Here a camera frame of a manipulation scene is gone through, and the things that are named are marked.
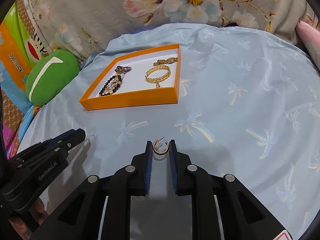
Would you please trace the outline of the left hand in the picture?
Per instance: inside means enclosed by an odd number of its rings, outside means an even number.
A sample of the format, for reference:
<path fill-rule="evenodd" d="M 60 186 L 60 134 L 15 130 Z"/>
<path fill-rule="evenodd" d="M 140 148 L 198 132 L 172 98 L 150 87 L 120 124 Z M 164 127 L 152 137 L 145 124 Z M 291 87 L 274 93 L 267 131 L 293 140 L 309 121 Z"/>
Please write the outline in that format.
<path fill-rule="evenodd" d="M 48 218 L 41 198 L 37 198 L 27 213 L 19 217 L 9 218 L 9 222 L 19 235 L 20 239 L 30 239 L 32 228 L 37 228 Z"/>

